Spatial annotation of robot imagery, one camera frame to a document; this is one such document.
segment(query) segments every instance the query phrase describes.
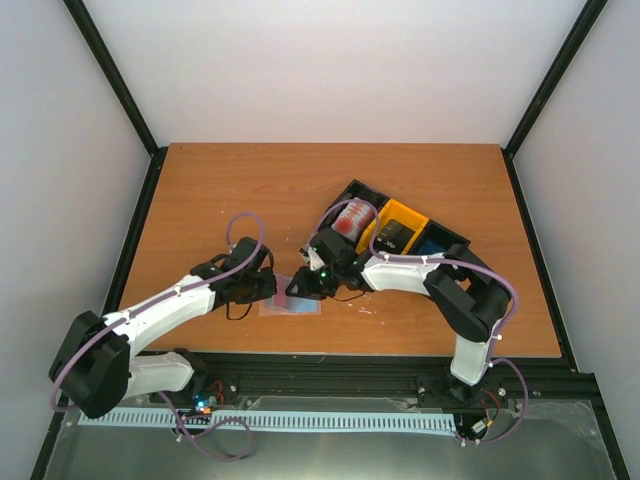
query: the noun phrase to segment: wooden tabletop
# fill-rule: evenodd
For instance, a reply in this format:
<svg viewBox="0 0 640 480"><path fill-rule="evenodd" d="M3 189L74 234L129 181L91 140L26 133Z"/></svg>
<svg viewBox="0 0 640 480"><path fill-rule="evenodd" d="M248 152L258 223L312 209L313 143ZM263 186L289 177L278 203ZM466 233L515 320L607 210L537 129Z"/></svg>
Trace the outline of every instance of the wooden tabletop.
<svg viewBox="0 0 640 480"><path fill-rule="evenodd" d="M518 289L521 308L496 353L560 356L500 148L497 145L173 144L151 204L121 306L172 285L228 251L224 232L242 211L266 225L276 272L292 275L298 248L324 209L357 178L471 240L471 249ZM233 236L257 236L241 219ZM339 292L350 296L352 292ZM384 291L320 315L196 318L153 349L394 355L451 355L454 333L428 299ZM233 306L232 315L244 307Z"/></svg>

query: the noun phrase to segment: black metal frame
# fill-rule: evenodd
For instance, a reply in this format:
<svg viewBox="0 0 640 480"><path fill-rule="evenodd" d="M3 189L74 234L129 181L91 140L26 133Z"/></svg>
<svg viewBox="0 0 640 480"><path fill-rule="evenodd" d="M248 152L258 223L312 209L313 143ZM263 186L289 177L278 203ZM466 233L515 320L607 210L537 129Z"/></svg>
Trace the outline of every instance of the black metal frame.
<svg viewBox="0 0 640 480"><path fill-rule="evenodd" d="M157 146L82 0L63 1L150 156L147 176L105 302L104 311L108 312L119 307L167 148ZM503 149L503 155L562 354L557 359L517 359L516 364L527 377L530 392L536 392L541 398L585 399L591 402L616 475L618 478L629 478L596 379L592 374L582 374L577 371L571 344L513 164L518 149L606 3L607 0L586 1L529 107ZM201 356L209 368L218 372L221 377L237 379L237 393L243 396L277 394L401 397L415 395L421 405L439 407L454 413L477 411L475 408L456 405L448 399L435 396L421 398L417 395L420 382L442 376L448 369L451 358L447 357L261 354L201 354ZM509 369L496 367L491 372L491 381L504 385L509 392L507 397L521 398L522 388ZM62 414L54 415L33 471L32 480L44 477L62 418Z"/></svg>

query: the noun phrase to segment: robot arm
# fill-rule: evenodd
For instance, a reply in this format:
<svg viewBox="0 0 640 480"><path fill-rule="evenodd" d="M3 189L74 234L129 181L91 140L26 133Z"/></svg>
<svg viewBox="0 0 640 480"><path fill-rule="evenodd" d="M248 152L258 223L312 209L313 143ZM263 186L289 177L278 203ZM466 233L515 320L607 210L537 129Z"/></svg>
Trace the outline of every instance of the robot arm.
<svg viewBox="0 0 640 480"><path fill-rule="evenodd" d="M491 344L511 299L490 276L446 264L464 262L488 270L468 247L453 245L445 253L401 262L397 256L378 258L369 251L357 255L351 244L327 227L303 250L309 265L295 274L287 295L324 299L345 285L351 290L403 290L430 297L456 333L451 373L470 386L482 379Z"/></svg>
<svg viewBox="0 0 640 480"><path fill-rule="evenodd" d="M74 320L49 371L56 380L64 366L98 332L112 328L77 359L62 380L62 391L89 418L97 418L122 399L157 391L180 391L192 380L194 365L176 352L138 356L151 342L184 322L230 302L248 304L275 294L273 264L261 268L264 246L241 270L222 278L248 259L257 242L242 238L229 255L194 267L178 283L133 307L98 317L85 312ZM218 267L216 262L223 260ZM220 276L219 281L212 281Z"/></svg>

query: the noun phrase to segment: yellow compartment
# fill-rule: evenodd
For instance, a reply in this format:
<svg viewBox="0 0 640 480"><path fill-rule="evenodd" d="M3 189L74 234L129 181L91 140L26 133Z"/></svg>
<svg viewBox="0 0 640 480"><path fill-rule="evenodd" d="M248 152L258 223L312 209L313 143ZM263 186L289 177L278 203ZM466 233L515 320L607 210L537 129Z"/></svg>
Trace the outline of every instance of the yellow compartment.
<svg viewBox="0 0 640 480"><path fill-rule="evenodd" d="M407 246L402 251L402 255L406 254L413 243L420 235L420 232L427 226L427 222L429 219L424 215L419 214L418 212L411 210L409 207L401 204L396 200L389 200L387 204L382 207L382 210L379 212L380 215L380 227L378 231L381 231L390 220L396 220L401 224L409 227L411 230L414 230L416 233L413 234L413 237L407 243ZM362 237L360 237L360 241L358 242L358 246L356 247L356 252L361 254L367 248L369 248L369 239L373 234L373 228L375 224L375 219L369 224L367 228L365 228Z"/></svg>

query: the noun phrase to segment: red object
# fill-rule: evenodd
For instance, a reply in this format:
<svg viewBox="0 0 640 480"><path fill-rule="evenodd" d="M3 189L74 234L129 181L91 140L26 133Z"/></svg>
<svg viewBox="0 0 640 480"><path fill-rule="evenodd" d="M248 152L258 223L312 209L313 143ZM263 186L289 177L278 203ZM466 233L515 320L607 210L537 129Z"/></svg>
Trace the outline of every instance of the red object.
<svg viewBox="0 0 640 480"><path fill-rule="evenodd" d="M335 224L336 231L342 235L346 235L353 230L353 220L350 217L339 218Z"/></svg>

